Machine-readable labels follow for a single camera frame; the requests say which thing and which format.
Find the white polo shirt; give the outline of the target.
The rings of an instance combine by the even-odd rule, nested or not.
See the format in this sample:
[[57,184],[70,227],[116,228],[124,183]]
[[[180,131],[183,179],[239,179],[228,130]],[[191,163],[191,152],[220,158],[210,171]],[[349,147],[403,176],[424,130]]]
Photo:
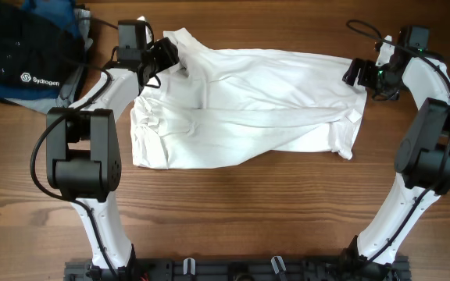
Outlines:
[[145,88],[130,112],[132,162],[214,169],[268,151],[352,157],[366,89],[342,77],[348,59],[274,49],[211,49],[167,33],[180,64]]

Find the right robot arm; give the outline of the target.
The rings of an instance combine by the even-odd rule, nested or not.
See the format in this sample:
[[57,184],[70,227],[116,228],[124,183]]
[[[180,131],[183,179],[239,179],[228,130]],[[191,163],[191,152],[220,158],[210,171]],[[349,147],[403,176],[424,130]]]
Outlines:
[[430,30],[408,25],[397,41],[376,27],[376,61],[354,59],[342,80],[373,90],[373,100],[408,91],[417,114],[395,156],[395,179],[372,222],[345,249],[341,268],[353,272],[390,266],[423,213],[450,191],[450,78],[441,55],[428,48]]

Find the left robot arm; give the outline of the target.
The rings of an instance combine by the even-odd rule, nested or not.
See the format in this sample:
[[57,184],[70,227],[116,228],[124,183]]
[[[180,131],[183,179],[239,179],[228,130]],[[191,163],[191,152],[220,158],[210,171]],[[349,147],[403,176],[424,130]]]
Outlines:
[[144,17],[121,20],[116,29],[119,44],[100,68],[100,80],[69,107],[50,109],[35,145],[46,146],[49,184],[37,187],[73,206],[92,249],[91,260],[66,263],[65,280],[148,279],[116,203],[122,174],[116,121],[146,87],[159,88],[158,73],[179,58],[169,38],[155,39]]

